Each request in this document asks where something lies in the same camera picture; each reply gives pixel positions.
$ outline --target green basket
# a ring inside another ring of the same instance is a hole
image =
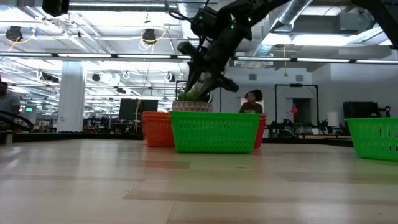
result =
[[[398,161],[398,118],[347,119],[359,157]]]
[[[259,114],[170,112],[177,152],[250,153]]]

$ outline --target person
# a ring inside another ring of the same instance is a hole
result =
[[[241,106],[241,109],[239,110],[240,113],[262,114],[262,106],[257,103],[262,100],[261,90],[252,90],[246,93],[244,97],[247,102]]]
[[[21,103],[19,102],[17,96],[7,93],[7,91],[8,91],[8,84],[6,82],[0,82],[0,110],[18,115]],[[0,115],[11,121],[14,121],[14,117],[12,116],[8,116],[1,113]],[[7,123],[0,121],[0,129],[7,130],[9,128],[10,126]]]

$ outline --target red basket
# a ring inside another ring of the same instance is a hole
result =
[[[142,133],[148,147],[174,147],[169,113],[145,111],[142,115]]]
[[[257,130],[256,142],[254,143],[254,148],[258,149],[262,144],[262,136],[264,135],[264,130],[266,128],[267,117],[265,115],[260,116],[259,129]]]

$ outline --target woman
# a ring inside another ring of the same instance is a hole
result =
[[[252,90],[248,92],[245,96],[247,102],[244,103],[239,110],[240,113],[258,113],[262,114],[262,106],[258,101],[262,100],[262,92],[261,90]]]

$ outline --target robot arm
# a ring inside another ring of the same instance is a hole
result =
[[[190,91],[202,73],[209,73],[210,77],[204,81],[199,97],[206,96],[219,87],[237,92],[239,86],[223,75],[228,60],[233,57],[244,38],[252,39],[253,25],[287,2],[289,0],[237,0],[222,7],[218,12],[205,6],[199,9],[194,18],[186,18],[191,22],[193,33],[199,36],[200,43],[197,48],[189,42],[182,42],[177,47],[181,53],[191,56],[188,62],[190,71],[185,92]],[[394,47],[398,48],[398,22],[382,0],[353,0],[353,3],[368,9]],[[210,43],[208,47],[203,46],[205,39]]]

